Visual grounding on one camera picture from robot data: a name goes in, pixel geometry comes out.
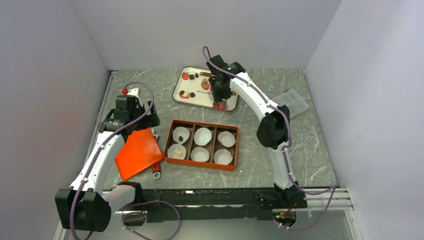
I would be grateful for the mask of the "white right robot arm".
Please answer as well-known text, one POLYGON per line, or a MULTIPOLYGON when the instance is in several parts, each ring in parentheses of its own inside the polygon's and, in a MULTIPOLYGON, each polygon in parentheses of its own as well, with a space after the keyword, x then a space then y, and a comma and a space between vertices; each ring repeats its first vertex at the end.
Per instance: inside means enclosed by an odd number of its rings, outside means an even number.
POLYGON ((212 74, 209 83, 214 101, 224 102, 236 93, 257 116, 259 127, 256 137, 270 155, 276 203, 282 208, 289 207, 300 190, 288 157, 288 149, 292 143, 288 107, 278 105, 267 97, 238 62, 227 64, 220 55, 206 60, 212 74))

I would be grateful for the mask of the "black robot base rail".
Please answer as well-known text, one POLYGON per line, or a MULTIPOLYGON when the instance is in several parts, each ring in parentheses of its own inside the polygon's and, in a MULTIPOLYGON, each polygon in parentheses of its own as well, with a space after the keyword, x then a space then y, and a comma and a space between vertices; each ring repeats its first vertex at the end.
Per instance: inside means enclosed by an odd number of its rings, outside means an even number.
POLYGON ((290 187, 144 189, 123 210, 143 211, 148 223, 171 220, 272 220, 280 212, 306 209, 306 196, 290 187))

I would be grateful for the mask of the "white chocolate block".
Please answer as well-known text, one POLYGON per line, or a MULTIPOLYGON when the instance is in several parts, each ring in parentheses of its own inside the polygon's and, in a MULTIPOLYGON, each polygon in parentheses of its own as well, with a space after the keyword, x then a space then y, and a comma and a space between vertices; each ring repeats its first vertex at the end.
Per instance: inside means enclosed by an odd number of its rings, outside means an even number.
POLYGON ((179 151, 179 150, 177 150, 177 149, 174 151, 174 153, 175 153, 175 154, 177 154, 177 155, 179 155, 179 156, 181 156, 181 155, 182 155, 182 152, 181 152, 181 151, 179 151))

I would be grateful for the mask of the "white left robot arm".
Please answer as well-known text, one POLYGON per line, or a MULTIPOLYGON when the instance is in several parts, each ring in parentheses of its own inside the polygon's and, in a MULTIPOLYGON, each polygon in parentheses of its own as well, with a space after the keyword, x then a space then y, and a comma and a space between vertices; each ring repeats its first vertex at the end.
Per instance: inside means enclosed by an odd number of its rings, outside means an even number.
POLYGON ((135 94, 119 95, 115 107, 100 124, 97 142, 83 169, 69 188, 59 189, 55 204, 63 228, 103 232, 114 212, 127 206, 139 209, 144 203, 141 184, 124 181, 102 194, 112 164, 128 137, 135 131, 160 125, 154 101, 141 104, 135 94))

